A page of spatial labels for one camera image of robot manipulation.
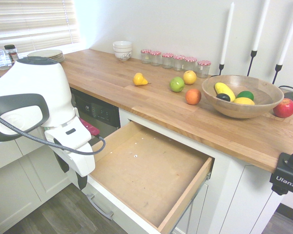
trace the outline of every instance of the metal handle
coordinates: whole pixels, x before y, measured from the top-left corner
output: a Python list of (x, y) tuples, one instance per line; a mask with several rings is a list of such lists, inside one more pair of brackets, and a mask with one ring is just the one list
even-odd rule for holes
[(100, 207), (98, 207), (93, 201), (92, 201), (92, 198), (94, 198), (94, 195), (93, 194), (90, 194), (90, 195), (86, 195), (88, 200), (90, 201), (91, 205), (93, 205), (93, 207), (100, 213), (102, 214), (105, 218), (107, 218), (108, 220), (113, 220), (113, 215), (114, 213), (111, 211), (109, 212), (108, 214), (105, 213)]

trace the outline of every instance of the window blind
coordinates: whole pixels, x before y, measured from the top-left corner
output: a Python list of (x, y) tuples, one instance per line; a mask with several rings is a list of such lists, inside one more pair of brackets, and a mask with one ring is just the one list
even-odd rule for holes
[(80, 42), (73, 0), (0, 0), (0, 49), (13, 44), (23, 53)]

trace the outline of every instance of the apple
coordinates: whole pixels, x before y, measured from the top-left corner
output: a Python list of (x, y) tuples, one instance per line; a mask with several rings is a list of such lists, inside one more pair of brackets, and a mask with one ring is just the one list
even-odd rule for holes
[(273, 112), (280, 118), (287, 118), (293, 115), (293, 101), (284, 98), (274, 109)]
[(194, 84), (196, 82), (196, 73), (194, 71), (186, 71), (184, 73), (184, 82), (187, 85)]
[(185, 82), (181, 77), (175, 77), (170, 81), (169, 86), (172, 91), (178, 93), (181, 92), (185, 87)]

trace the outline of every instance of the wooden floor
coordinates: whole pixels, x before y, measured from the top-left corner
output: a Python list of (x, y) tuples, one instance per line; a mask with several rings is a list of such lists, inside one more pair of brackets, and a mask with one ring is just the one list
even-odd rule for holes
[[(86, 196), (69, 185), (4, 234), (127, 234), (103, 218)], [(293, 221), (275, 213), (262, 234), (293, 234)]]

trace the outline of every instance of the white candle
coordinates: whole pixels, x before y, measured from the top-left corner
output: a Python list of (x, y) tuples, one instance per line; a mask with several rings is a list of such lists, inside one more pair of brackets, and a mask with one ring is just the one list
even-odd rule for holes
[(260, 22), (259, 22), (259, 25), (258, 25), (258, 29), (257, 29), (257, 32), (256, 32), (256, 38), (255, 38), (254, 46), (253, 46), (253, 49), (252, 49), (253, 51), (257, 51), (257, 49), (258, 49), (259, 39), (260, 39), (260, 36), (262, 34), (262, 31), (263, 31), (264, 22), (265, 22), (265, 18), (266, 18), (266, 15), (267, 15), (269, 2), (270, 2), (270, 0), (266, 0), (265, 4), (264, 4), (264, 8), (263, 8), (262, 15), (260, 17)]
[(288, 31), (287, 38), (286, 38), (285, 43), (283, 45), (283, 49), (282, 49), (282, 52), (281, 52), (281, 56), (280, 56), (278, 65), (282, 65), (283, 64), (283, 60), (284, 60), (285, 54), (287, 53), (287, 50), (288, 50), (288, 47), (289, 47), (289, 44), (290, 44), (292, 35), (293, 35), (293, 20), (292, 20), (290, 29)]
[(233, 10), (234, 10), (234, 3), (232, 2), (230, 5), (230, 11), (228, 15), (228, 21), (226, 26), (226, 34), (225, 34), (225, 40), (223, 45), (223, 52), (221, 54), (220, 64), (225, 64), (225, 57), (226, 57), (226, 51), (227, 51), (227, 45), (229, 40), (229, 34), (230, 34), (230, 28), (231, 28), (231, 22), (232, 22), (232, 16), (233, 16)]

